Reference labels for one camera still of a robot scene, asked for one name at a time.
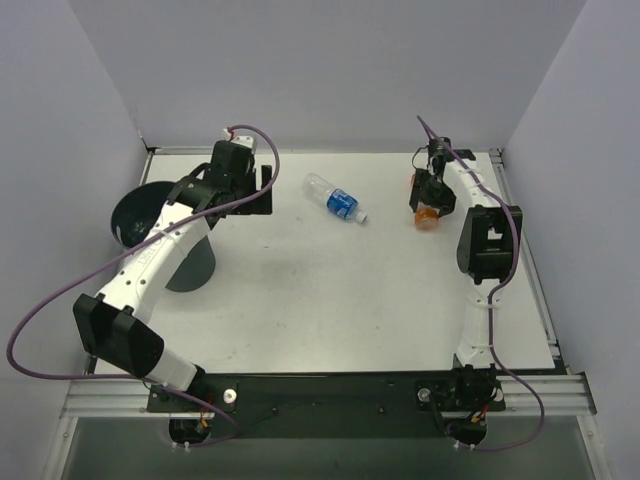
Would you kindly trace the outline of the orange soda bottle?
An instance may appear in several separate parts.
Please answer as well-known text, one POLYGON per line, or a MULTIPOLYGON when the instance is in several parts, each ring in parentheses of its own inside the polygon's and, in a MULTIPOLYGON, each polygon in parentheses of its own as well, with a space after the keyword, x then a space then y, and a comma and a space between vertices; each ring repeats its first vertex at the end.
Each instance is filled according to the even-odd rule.
POLYGON ((431 204, 429 197, 428 176, 424 174, 421 201, 414 213, 414 226, 419 231, 429 231, 439 226, 439 210, 431 204))

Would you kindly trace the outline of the blue label water bottle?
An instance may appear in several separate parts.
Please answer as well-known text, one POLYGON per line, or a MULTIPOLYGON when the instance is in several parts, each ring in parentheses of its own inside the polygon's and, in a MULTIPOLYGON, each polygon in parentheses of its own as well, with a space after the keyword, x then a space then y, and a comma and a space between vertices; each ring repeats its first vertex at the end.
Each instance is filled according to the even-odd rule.
POLYGON ((355 197, 317 174, 307 175, 302 188, 307 199, 343 221, 364 224, 369 218, 355 197))

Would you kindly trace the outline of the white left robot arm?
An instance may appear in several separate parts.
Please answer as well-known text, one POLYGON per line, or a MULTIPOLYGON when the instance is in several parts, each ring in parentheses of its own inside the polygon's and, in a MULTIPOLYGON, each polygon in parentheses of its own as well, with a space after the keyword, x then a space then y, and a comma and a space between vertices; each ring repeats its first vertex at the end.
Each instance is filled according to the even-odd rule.
POLYGON ((255 137, 228 131, 209 161, 176 182, 129 192, 112 213, 113 235, 125 249, 115 276, 73 305, 81 343, 91 356, 141 380, 170 388, 183 411, 204 402, 203 371, 167 347, 149 325, 165 290, 190 292, 213 275, 209 234, 228 215, 269 215, 275 165, 255 163, 255 137))

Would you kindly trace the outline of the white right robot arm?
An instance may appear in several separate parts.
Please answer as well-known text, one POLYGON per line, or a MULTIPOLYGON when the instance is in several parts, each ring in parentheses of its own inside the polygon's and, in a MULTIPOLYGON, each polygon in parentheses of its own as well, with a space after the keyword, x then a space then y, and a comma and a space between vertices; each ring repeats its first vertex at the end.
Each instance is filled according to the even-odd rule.
POLYGON ((446 137, 422 148, 426 165, 416 166, 409 206, 415 226, 429 230, 456 211, 464 214, 456 263, 466 278, 466 306, 454 363, 476 369, 496 364, 495 321, 501 290, 517 269, 522 211, 509 206, 487 186, 476 158, 453 150, 446 137))

